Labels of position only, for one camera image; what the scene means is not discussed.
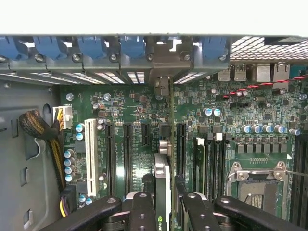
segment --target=cable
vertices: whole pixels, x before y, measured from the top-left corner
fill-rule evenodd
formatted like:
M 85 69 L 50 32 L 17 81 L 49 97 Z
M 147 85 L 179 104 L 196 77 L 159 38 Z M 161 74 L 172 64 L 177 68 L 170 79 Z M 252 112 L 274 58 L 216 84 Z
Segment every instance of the cable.
M 56 172 L 59 191 L 65 188 L 65 174 L 63 155 L 61 152 L 58 135 L 60 133 L 60 122 L 55 120 L 50 127 L 41 117 L 38 110 L 28 111 L 19 117 L 21 128 L 30 136 L 45 140 L 51 151 L 53 165 Z
M 60 200 L 60 211 L 61 211 L 61 214 L 62 214 L 62 217 L 66 217 L 66 214 L 65 214 L 65 212 L 64 212 L 64 210 L 63 210 L 63 203 L 62 203 L 62 200 Z

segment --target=pci slot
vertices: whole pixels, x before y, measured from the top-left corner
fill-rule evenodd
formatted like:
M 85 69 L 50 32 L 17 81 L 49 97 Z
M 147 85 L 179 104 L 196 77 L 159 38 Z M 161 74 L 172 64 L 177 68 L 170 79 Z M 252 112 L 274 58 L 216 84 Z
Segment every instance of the pci slot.
M 178 123 L 177 127 L 177 175 L 185 177 L 186 168 L 186 127 L 185 123 Z
M 141 133 L 142 133 L 142 145 L 143 146 L 150 145 L 150 125 L 142 123 Z
M 106 166 L 107 166 L 107 190 L 108 195 L 116 195 L 116 138 L 115 126 L 108 123 L 105 130 L 106 136 Z
M 308 174 L 308 136 L 306 134 L 295 138 L 295 154 L 293 171 Z M 308 229 L 308 178 L 293 175 L 290 221 L 304 229 Z
M 88 196 L 96 196 L 99 190 L 96 123 L 96 119 L 85 120 Z
M 133 162 L 132 162 L 132 124 L 123 125 L 124 138 L 124 177 L 125 177 L 125 195 L 132 192 Z

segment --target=power connector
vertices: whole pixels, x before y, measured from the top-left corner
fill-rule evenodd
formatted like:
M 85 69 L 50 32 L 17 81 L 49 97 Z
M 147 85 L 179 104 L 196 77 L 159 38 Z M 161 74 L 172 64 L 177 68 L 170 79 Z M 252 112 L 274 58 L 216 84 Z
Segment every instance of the power connector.
M 71 106 L 59 106 L 59 107 L 53 107 L 52 113 L 53 118 L 55 117 L 56 110 L 62 109 L 63 111 L 63 129 L 71 129 L 73 127 L 73 109 Z

